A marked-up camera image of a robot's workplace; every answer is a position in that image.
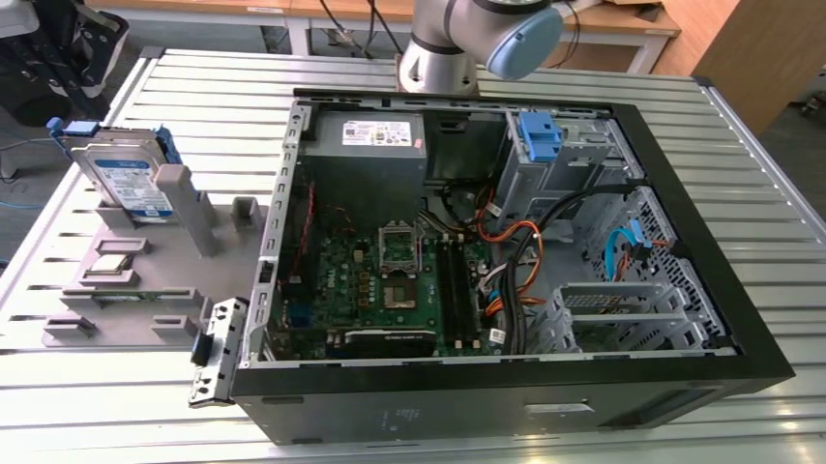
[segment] green circuit board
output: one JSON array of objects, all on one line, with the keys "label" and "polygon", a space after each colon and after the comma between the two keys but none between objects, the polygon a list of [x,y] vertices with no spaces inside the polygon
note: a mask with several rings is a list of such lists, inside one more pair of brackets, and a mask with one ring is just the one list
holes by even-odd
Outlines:
[{"label": "green circuit board", "polygon": [[[438,336],[438,356],[489,355],[485,342],[474,346],[448,346],[444,335],[440,275],[437,266],[436,238],[420,240],[421,272],[416,275],[379,271],[379,247],[377,237],[331,237],[322,243],[317,298],[313,305],[287,311],[301,315],[305,331],[293,334],[295,357],[303,360],[326,358],[326,337],[337,331],[359,329],[424,330]],[[396,256],[405,256],[404,245],[394,246]],[[466,244],[465,258],[472,279],[476,265],[489,259],[486,244]]]}]

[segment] red wire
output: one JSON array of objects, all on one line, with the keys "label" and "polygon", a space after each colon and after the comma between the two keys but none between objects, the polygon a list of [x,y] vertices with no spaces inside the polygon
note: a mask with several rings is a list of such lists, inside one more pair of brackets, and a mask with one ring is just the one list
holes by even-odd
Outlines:
[{"label": "red wire", "polygon": [[298,266],[301,264],[301,256],[305,253],[305,248],[307,247],[307,235],[310,232],[310,224],[313,223],[314,214],[315,214],[315,183],[310,184],[310,206],[307,207],[307,219],[305,220],[305,226],[301,231],[301,242],[298,243],[298,256],[295,257],[294,268],[290,271],[291,276],[295,276],[295,273],[298,272]]}]

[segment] power supply label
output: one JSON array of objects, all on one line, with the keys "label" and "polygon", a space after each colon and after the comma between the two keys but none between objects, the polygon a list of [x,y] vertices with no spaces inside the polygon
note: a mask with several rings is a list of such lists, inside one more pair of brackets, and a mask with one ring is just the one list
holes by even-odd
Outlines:
[{"label": "power supply label", "polygon": [[126,159],[97,159],[99,178],[118,197],[125,210],[142,218],[166,218],[173,205],[153,182],[150,163]]},{"label": "power supply label", "polygon": [[412,147],[412,123],[394,121],[347,121],[342,145]]}]

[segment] label sticker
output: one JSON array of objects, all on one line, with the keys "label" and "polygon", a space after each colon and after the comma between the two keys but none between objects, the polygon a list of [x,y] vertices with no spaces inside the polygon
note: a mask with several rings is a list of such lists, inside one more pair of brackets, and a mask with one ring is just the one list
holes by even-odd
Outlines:
[{"label": "label sticker", "polygon": [[486,210],[489,210],[489,212],[493,214],[496,218],[498,218],[502,215],[502,208],[496,206],[493,203],[489,203],[489,206],[486,206]]},{"label": "label sticker", "polygon": [[146,161],[97,159],[101,179],[115,194],[125,210],[146,218],[173,215],[173,205],[153,182],[153,169]]},{"label": "label sticker", "polygon": [[646,34],[653,36],[674,36],[673,31],[664,31],[661,29],[646,29]]},{"label": "label sticker", "polygon": [[526,404],[526,413],[529,414],[564,414],[593,412],[594,408],[592,408],[586,403]]},{"label": "label sticker", "polygon": [[501,345],[505,344],[505,336],[505,331],[501,331],[500,329],[492,329],[492,335],[489,335],[489,340]]},{"label": "label sticker", "polygon": [[247,11],[251,13],[275,13],[282,14],[285,10],[281,8],[265,8],[265,7],[247,7]]},{"label": "label sticker", "polygon": [[412,147],[412,123],[393,121],[347,121],[341,138],[343,145]]}]

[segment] hard drive label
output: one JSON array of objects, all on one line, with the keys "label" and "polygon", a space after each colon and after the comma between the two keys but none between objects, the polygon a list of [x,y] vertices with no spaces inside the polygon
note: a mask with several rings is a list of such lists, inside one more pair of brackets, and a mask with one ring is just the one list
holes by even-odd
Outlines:
[{"label": "hard drive label", "polygon": [[146,218],[173,215],[167,195],[155,187],[150,163],[139,160],[97,159],[99,177],[126,210]]}]

